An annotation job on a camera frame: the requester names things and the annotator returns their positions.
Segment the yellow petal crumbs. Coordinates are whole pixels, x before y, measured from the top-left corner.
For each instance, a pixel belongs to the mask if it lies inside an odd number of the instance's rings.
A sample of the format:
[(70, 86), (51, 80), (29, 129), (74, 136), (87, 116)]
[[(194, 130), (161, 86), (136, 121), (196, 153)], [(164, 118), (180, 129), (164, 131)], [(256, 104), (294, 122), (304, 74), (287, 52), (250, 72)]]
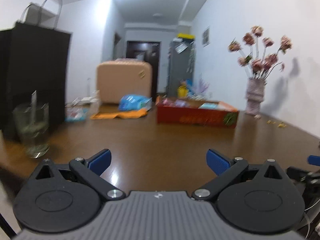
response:
[(285, 128), (287, 126), (287, 124), (285, 124), (284, 122), (276, 122), (273, 120), (268, 120), (267, 124), (277, 125), (278, 128)]

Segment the blue snack packet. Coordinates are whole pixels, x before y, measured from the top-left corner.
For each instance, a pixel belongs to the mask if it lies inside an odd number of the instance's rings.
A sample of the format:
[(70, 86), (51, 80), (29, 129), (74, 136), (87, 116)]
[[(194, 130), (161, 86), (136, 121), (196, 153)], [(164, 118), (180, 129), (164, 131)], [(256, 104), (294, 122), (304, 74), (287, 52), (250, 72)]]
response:
[(87, 119), (88, 109), (84, 107), (65, 108), (65, 122), (80, 122)]

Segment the orange cloth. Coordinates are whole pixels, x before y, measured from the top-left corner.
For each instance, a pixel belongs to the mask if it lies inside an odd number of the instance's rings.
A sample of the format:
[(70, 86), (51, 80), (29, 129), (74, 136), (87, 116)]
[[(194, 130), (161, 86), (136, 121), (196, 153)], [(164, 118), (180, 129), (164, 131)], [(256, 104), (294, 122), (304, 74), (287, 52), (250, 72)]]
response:
[(139, 119), (148, 114), (148, 111), (143, 108), (137, 111), (122, 111), (122, 112), (114, 112), (114, 113), (97, 113), (90, 116), (91, 120), (107, 120), (107, 119)]

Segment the blue tissue pack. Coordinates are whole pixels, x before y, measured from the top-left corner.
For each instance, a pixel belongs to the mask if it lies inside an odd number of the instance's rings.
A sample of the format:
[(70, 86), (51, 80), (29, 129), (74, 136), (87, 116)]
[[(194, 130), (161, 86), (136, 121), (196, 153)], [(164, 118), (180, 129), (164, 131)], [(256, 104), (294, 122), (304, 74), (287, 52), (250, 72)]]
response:
[(149, 111), (152, 108), (152, 98), (142, 95), (129, 94), (121, 98), (119, 102), (119, 111), (138, 111), (140, 109)]

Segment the red orange cardboard box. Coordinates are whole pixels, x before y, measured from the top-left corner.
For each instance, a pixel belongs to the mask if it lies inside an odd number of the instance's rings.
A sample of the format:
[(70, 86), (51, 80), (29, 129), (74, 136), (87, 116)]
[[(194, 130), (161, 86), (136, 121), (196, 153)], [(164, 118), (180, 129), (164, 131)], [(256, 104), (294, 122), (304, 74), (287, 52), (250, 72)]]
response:
[(239, 110), (223, 101), (178, 98), (156, 100), (159, 124), (186, 124), (235, 128)]

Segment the pink textured vase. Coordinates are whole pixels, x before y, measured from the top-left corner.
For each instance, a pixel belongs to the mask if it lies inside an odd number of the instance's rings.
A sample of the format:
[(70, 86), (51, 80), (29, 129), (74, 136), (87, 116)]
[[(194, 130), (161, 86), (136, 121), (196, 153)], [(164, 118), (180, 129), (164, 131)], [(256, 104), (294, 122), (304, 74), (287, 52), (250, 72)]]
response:
[(246, 88), (246, 113), (249, 115), (260, 114), (260, 105), (264, 101), (265, 81), (249, 78)]

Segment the drinking glass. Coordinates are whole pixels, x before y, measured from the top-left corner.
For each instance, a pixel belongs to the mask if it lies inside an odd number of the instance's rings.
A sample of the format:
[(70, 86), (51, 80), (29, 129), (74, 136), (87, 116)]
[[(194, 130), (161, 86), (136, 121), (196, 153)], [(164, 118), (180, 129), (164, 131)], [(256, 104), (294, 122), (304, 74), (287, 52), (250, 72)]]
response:
[(40, 103), (34, 91), (31, 102), (17, 106), (13, 116), (27, 156), (37, 159), (45, 155), (49, 150), (49, 105)]

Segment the pink hard-shell suitcase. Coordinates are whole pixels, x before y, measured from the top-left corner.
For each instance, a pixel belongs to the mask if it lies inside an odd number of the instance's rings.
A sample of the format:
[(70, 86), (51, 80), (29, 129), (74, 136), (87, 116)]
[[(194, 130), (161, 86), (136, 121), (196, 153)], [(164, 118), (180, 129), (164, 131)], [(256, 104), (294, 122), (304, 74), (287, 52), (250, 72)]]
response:
[(143, 94), (149, 91), (138, 79), (139, 66), (135, 61), (117, 59), (106, 61), (96, 70), (96, 85), (103, 103), (119, 103), (125, 95), (135, 94), (150, 98)]

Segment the dried pink rose bouquet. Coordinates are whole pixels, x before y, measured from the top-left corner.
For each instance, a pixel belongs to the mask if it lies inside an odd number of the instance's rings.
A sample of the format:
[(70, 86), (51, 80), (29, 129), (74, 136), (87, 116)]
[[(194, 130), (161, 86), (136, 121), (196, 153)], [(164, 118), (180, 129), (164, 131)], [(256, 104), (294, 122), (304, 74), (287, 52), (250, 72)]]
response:
[(284, 71), (285, 63), (279, 60), (279, 54), (286, 54), (293, 47), (292, 40), (286, 35), (280, 38), (277, 51), (268, 54), (268, 49), (273, 45), (274, 40), (264, 36), (264, 28), (255, 25), (245, 33), (242, 42), (234, 39), (228, 45), (228, 51), (240, 54), (238, 64), (250, 79), (266, 81), (275, 68), (279, 67), (281, 72)]

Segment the grey metal cabinet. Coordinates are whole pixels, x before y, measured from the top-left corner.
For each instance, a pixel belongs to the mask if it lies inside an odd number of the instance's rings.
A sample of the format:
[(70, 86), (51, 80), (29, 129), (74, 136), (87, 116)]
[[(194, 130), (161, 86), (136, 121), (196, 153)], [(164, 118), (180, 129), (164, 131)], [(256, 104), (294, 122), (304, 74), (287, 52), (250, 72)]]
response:
[(193, 81), (194, 40), (174, 38), (170, 43), (168, 59), (166, 94), (176, 98), (181, 81)]

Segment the dark entrance door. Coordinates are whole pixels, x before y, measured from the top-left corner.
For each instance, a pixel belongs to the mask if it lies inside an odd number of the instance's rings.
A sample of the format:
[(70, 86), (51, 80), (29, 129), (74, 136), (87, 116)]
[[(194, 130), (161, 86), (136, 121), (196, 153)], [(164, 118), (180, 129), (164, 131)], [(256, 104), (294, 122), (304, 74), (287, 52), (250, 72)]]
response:
[(160, 47), (161, 43), (156, 41), (127, 41), (126, 44), (126, 59), (138, 64), (138, 80), (149, 89), (143, 94), (153, 101), (157, 96)]

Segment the black paper shopping bag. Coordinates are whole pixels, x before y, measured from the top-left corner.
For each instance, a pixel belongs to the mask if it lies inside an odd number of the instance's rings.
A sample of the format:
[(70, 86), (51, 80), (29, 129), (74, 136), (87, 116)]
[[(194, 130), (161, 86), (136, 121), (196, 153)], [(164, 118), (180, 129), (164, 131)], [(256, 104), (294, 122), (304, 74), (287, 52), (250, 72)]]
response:
[(13, 111), (31, 101), (49, 105), (49, 130), (65, 121), (67, 60), (71, 34), (41, 26), (44, 5), (37, 21), (17, 21), (1, 31), (1, 130), (5, 139), (18, 141)]

